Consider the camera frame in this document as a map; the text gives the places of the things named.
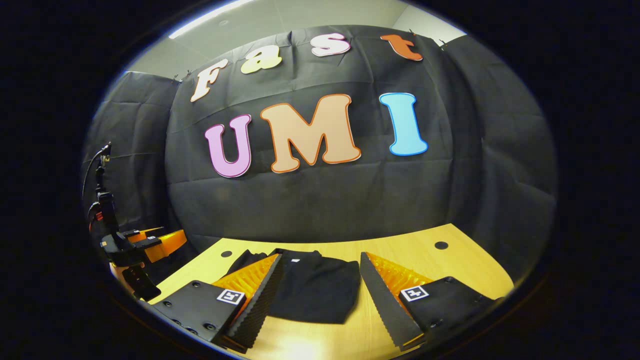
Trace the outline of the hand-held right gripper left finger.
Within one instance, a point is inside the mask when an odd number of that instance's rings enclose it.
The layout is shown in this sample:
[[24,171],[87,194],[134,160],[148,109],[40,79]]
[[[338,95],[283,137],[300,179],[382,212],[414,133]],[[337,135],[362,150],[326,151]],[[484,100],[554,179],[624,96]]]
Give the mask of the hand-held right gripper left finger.
[[153,309],[203,341],[238,353],[254,346],[284,274],[276,253],[208,284],[192,280]]

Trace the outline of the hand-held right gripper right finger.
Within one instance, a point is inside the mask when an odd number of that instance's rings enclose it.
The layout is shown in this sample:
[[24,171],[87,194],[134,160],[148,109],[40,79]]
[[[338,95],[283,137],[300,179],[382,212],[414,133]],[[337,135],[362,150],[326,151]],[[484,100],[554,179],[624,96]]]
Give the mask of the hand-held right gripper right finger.
[[467,276],[444,269],[412,269],[370,251],[359,273],[394,346],[434,348],[464,332],[503,298],[490,274]]

